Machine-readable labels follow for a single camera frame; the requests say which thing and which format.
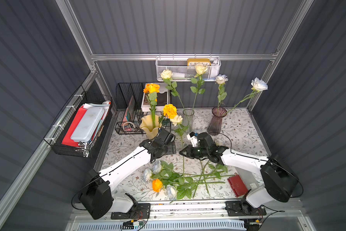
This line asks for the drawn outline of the cream white rose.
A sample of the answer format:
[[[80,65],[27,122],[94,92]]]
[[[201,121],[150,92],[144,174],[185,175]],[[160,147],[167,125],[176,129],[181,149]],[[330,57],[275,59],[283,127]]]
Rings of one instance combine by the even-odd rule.
[[[167,89],[171,91],[171,94],[174,97],[178,97],[182,107],[185,108],[180,94],[177,91],[178,84],[176,81],[172,80],[173,72],[171,70],[165,69],[160,73],[160,77],[163,79],[163,82],[167,84]]]

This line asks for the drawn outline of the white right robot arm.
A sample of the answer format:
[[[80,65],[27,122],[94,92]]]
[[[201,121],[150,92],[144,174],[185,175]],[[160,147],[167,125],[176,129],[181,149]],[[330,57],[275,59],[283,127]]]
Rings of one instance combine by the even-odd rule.
[[[252,189],[245,194],[243,208],[259,208],[271,201],[288,202],[299,178],[286,165],[271,157],[258,157],[241,153],[231,147],[216,145],[211,135],[203,132],[189,134],[191,144],[184,147],[179,154],[190,158],[205,160],[222,166],[232,166],[251,172],[263,179],[263,186]]]

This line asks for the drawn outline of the orange marigold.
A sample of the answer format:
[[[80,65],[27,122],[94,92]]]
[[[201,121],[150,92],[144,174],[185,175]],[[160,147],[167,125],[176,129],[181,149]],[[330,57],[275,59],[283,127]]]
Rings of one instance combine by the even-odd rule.
[[[165,105],[163,108],[163,113],[159,117],[159,123],[161,123],[166,118],[170,119],[172,117],[175,117],[176,115],[177,115],[177,108],[174,105],[172,104]]]

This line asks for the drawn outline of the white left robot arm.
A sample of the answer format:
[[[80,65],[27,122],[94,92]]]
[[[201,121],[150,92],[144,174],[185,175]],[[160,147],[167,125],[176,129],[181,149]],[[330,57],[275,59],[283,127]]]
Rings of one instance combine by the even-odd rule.
[[[159,128],[155,138],[142,141],[128,156],[116,164],[96,172],[87,173],[87,184],[80,189],[79,201],[93,219],[109,212],[133,213],[136,200],[129,194],[112,196],[115,188],[138,168],[152,163],[164,155],[175,154],[176,136]]]

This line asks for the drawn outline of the white rose bud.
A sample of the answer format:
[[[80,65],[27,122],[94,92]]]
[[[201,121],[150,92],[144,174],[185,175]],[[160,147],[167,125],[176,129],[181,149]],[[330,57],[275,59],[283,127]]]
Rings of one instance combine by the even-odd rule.
[[[174,130],[181,139],[181,143],[183,143],[183,134],[187,130],[187,126],[184,126],[183,123],[183,118],[181,115],[176,115],[175,117],[170,118],[171,123],[176,126],[176,129]]]

